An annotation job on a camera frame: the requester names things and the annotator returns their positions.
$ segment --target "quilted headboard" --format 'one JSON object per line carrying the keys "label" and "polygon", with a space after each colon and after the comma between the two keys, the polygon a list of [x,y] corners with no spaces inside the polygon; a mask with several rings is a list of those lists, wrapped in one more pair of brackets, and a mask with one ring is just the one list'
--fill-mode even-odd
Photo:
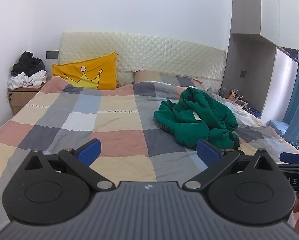
{"label": "quilted headboard", "polygon": [[218,92],[223,80],[226,51],[171,38],[113,32],[64,32],[59,63],[99,57],[115,51],[119,85],[134,82],[133,72],[153,70],[204,81]]}

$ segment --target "wall socket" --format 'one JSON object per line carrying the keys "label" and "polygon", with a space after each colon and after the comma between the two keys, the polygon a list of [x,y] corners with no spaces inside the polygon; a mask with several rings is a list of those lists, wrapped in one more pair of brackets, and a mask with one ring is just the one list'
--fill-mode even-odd
{"label": "wall socket", "polygon": [[240,77],[245,77],[245,75],[246,75],[246,71],[244,71],[244,70],[241,70],[241,76]]}
{"label": "wall socket", "polygon": [[58,50],[51,50],[46,52],[46,59],[58,58]]}

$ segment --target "plaid duvet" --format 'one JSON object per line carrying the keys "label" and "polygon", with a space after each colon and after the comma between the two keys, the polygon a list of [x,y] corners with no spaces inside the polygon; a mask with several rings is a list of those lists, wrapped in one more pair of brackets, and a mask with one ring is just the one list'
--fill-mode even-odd
{"label": "plaid duvet", "polygon": [[[93,90],[53,77],[0,131],[0,230],[9,222],[1,202],[3,190],[30,149],[56,154],[98,138],[102,152],[91,168],[116,185],[121,180],[172,180],[182,185],[206,169],[194,150],[177,144],[154,118],[162,101],[177,102],[184,89],[141,82]],[[262,147],[278,162],[283,151],[299,153],[240,106],[207,93],[235,115],[239,124],[235,132],[245,154],[253,155]]]}

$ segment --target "white cabinet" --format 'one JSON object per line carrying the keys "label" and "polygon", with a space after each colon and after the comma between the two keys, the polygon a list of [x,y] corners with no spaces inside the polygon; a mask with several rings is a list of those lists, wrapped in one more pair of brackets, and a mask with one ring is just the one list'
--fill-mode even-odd
{"label": "white cabinet", "polygon": [[299,49],[299,0],[233,0],[231,33],[258,34]]}
{"label": "white cabinet", "polygon": [[279,0],[278,46],[299,49],[299,0]]}
{"label": "white cabinet", "polygon": [[279,39],[278,0],[261,0],[261,6],[260,35],[277,45]]}

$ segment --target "ribbed gray surface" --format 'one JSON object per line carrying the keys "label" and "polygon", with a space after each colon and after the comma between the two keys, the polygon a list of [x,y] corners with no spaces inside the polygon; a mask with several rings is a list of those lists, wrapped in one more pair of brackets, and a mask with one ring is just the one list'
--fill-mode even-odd
{"label": "ribbed gray surface", "polygon": [[176,182],[149,184],[122,182],[114,191],[96,194],[86,210],[61,224],[32,227],[12,222],[0,240],[299,239],[284,223],[248,228],[228,222],[214,214],[199,193],[185,192]]}

